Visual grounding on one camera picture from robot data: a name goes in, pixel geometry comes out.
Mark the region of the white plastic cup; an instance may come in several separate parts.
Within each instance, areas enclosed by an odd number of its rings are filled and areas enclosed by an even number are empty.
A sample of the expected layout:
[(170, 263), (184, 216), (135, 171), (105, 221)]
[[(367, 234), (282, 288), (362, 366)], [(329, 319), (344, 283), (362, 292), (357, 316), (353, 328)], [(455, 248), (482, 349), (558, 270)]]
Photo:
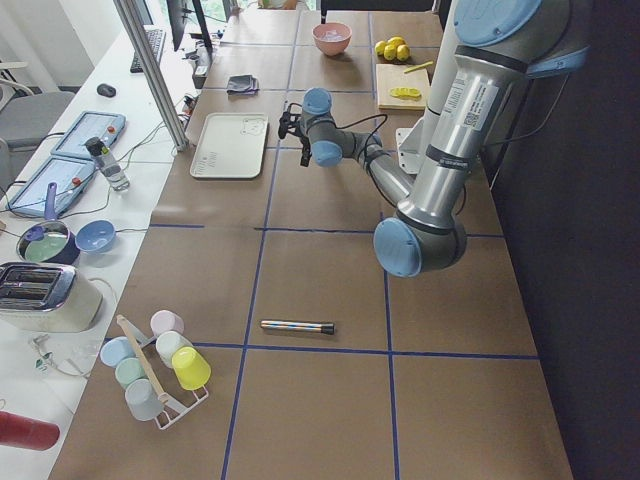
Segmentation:
[(155, 347), (163, 364), (172, 369), (173, 355), (183, 347), (192, 347), (193, 344), (181, 333), (173, 330), (165, 331), (156, 340)]

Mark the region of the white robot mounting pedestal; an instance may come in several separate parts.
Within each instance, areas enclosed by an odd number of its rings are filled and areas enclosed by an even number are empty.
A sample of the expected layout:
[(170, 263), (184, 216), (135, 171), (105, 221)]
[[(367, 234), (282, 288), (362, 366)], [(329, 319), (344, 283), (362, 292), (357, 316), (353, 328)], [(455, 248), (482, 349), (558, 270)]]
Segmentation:
[(408, 174), (417, 174), (420, 171), (426, 158), (427, 146), (433, 138), (457, 74), (455, 50), (459, 45), (459, 40), (454, 26), (457, 5), (458, 1), (449, 1), (444, 33), (424, 114), (411, 129), (399, 128), (396, 130), (399, 165)]

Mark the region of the steel muddler with black tip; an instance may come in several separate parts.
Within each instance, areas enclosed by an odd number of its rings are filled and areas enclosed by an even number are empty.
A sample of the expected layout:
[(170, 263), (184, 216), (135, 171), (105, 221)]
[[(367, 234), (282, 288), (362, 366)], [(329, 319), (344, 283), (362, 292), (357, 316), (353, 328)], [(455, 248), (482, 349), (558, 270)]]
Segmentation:
[(267, 330), (309, 332), (324, 335), (335, 334), (335, 324), (326, 322), (297, 322), (264, 319), (260, 321), (260, 327)]

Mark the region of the green plastic cup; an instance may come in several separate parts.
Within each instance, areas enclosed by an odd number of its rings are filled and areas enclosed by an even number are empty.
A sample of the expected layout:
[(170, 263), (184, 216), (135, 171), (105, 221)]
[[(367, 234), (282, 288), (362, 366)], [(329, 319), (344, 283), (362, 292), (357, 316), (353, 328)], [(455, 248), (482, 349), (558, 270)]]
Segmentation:
[(115, 378), (119, 385), (126, 389), (136, 380), (146, 378), (146, 373), (137, 357), (120, 361), (115, 368)]

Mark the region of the pink bowl of ice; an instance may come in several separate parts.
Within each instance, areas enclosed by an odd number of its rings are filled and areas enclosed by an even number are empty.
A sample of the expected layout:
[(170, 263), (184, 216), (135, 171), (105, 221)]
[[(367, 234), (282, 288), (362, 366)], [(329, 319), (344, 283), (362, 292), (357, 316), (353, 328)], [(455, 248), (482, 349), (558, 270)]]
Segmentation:
[(312, 30), (315, 46), (327, 56), (343, 53), (348, 47), (352, 30), (339, 22), (327, 22), (315, 26)]

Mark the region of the yellow plastic cup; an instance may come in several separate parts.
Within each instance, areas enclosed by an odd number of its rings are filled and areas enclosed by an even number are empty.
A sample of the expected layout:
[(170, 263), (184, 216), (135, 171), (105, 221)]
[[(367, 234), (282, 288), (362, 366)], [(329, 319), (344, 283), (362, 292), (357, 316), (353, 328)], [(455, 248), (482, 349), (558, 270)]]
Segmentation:
[(172, 356), (172, 366), (184, 390), (195, 391), (204, 387), (211, 377), (211, 366), (194, 348), (185, 346)]

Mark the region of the yellow-green plastic knife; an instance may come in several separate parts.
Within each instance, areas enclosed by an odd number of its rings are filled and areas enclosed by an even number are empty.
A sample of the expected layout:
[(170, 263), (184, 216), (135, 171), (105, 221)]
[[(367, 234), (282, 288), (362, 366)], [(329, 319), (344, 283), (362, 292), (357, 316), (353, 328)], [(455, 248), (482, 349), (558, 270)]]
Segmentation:
[(427, 61), (427, 62), (424, 62), (422, 64), (412, 65), (412, 66), (404, 69), (403, 73), (404, 74), (409, 74), (409, 73), (412, 73), (412, 72), (415, 72), (415, 71), (423, 70), (423, 69), (426, 69), (426, 68), (428, 68), (429, 66), (431, 66), (433, 64), (434, 64), (434, 61)]

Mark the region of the pink plastic cup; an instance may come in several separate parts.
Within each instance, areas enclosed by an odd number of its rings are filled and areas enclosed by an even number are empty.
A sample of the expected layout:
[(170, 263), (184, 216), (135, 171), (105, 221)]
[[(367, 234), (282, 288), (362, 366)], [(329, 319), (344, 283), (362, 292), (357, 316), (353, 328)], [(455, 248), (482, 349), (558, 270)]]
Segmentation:
[(170, 310), (159, 310), (150, 318), (150, 327), (155, 338), (159, 338), (163, 333), (175, 331), (182, 334), (184, 332), (183, 319)]

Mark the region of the clear water bottle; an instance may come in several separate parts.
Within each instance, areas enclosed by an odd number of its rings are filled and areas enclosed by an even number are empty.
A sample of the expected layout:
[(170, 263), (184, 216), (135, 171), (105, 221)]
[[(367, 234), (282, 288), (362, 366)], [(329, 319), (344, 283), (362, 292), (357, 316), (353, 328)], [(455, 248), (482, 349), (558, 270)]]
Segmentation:
[(92, 137), (88, 139), (84, 146), (96, 168), (103, 174), (115, 191), (124, 191), (129, 188), (130, 181), (124, 170), (121, 168), (110, 149), (99, 137)]

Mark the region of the blue saucepan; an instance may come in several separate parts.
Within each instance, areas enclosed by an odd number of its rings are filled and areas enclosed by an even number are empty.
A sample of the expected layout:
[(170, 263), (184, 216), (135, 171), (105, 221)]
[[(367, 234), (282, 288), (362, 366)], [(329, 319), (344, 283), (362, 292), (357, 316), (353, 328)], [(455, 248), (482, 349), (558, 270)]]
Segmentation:
[(44, 220), (27, 229), (16, 245), (18, 256), (32, 263), (73, 264), (80, 250), (75, 244), (75, 235), (58, 219), (55, 211), (57, 184), (47, 187)]

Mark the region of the aluminium frame post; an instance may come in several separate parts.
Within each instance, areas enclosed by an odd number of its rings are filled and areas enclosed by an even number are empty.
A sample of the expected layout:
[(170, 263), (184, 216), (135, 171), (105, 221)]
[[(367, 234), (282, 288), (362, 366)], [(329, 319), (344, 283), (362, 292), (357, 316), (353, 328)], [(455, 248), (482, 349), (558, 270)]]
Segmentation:
[(155, 59), (134, 1), (113, 1), (121, 22), (142, 64), (144, 76), (158, 111), (178, 152), (185, 151), (189, 141), (171, 100), (161, 69)]

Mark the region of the blue bowl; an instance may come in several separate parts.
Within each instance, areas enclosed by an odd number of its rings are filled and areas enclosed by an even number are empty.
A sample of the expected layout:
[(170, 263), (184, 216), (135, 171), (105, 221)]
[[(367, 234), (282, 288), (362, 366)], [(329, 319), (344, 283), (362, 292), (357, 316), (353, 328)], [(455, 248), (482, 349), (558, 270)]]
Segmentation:
[(89, 222), (75, 236), (77, 248), (85, 253), (107, 252), (113, 247), (115, 240), (115, 226), (108, 220)]

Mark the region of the red bottle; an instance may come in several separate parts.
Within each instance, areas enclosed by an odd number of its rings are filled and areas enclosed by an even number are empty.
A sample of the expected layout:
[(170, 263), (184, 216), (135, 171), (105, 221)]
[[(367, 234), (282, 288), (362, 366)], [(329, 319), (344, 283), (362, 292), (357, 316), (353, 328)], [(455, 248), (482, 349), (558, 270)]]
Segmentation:
[(53, 447), (60, 437), (59, 427), (14, 413), (1, 412), (1, 439), (3, 446), (45, 451)]

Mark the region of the black computer mouse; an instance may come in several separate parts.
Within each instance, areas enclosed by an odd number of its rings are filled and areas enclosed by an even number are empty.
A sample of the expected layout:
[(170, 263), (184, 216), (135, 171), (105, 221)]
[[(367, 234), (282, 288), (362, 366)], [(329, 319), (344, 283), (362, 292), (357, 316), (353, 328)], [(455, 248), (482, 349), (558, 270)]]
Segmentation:
[(113, 98), (117, 94), (116, 88), (106, 83), (99, 84), (96, 87), (96, 92), (98, 95), (106, 98)]

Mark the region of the wooden cutting board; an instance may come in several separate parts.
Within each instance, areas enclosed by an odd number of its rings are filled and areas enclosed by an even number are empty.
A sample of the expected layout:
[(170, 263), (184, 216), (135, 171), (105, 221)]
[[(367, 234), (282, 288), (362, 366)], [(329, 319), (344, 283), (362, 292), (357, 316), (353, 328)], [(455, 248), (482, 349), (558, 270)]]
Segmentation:
[[(430, 93), (430, 79), (426, 69), (404, 74), (404, 65), (378, 64), (376, 73), (377, 106), (384, 110), (424, 110)], [(399, 99), (389, 95), (394, 87), (413, 87), (421, 91), (417, 99)]]

